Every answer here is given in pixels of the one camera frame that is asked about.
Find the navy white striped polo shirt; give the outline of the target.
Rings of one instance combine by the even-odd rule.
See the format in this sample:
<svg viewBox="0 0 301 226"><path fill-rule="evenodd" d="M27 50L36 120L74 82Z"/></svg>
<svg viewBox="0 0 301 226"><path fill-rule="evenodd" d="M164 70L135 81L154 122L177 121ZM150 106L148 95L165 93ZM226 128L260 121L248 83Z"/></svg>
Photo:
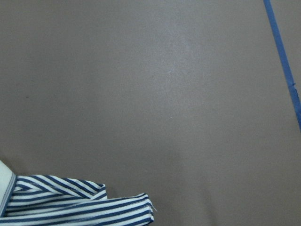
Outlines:
<svg viewBox="0 0 301 226"><path fill-rule="evenodd" d="M147 194L109 199L106 186L52 175L21 176L0 164L2 226L146 226Z"/></svg>

